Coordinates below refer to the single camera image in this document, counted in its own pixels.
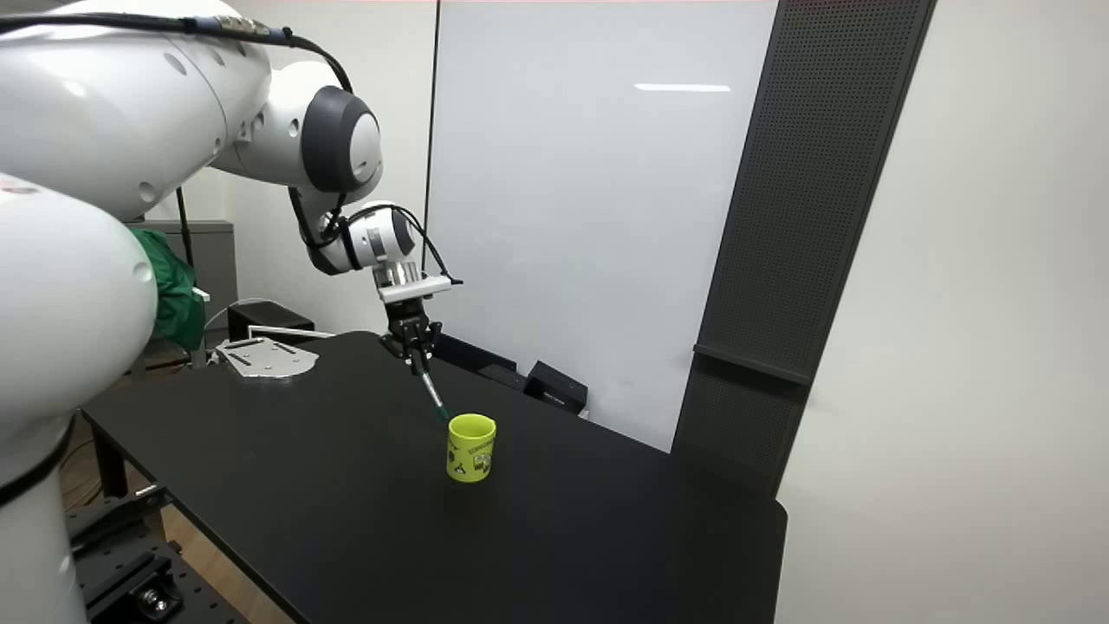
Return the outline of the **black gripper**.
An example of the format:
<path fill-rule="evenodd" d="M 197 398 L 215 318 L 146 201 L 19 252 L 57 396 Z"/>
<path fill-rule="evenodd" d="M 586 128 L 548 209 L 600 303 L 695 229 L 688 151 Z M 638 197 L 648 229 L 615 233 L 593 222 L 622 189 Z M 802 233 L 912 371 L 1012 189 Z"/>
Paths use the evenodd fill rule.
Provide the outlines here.
<path fill-rule="evenodd" d="M 413 371 L 413 349 L 419 361 L 419 371 L 430 371 L 435 361 L 435 338 L 442 325 L 428 316 L 419 297 L 391 303 L 389 306 L 389 338 L 399 346 L 404 364 Z"/>

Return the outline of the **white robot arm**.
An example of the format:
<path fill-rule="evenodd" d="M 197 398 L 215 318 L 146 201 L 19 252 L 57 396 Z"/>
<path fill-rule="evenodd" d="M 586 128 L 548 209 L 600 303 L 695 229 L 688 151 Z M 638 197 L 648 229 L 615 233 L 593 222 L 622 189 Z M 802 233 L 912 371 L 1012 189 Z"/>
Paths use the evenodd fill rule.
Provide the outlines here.
<path fill-rule="evenodd" d="M 413 229 L 370 189 L 380 121 L 311 38 L 227 0 L 69 0 L 0 31 L 0 618 L 87 624 L 60 461 L 156 331 L 134 225 L 203 170 L 279 185 L 323 273 L 389 306 Z"/>

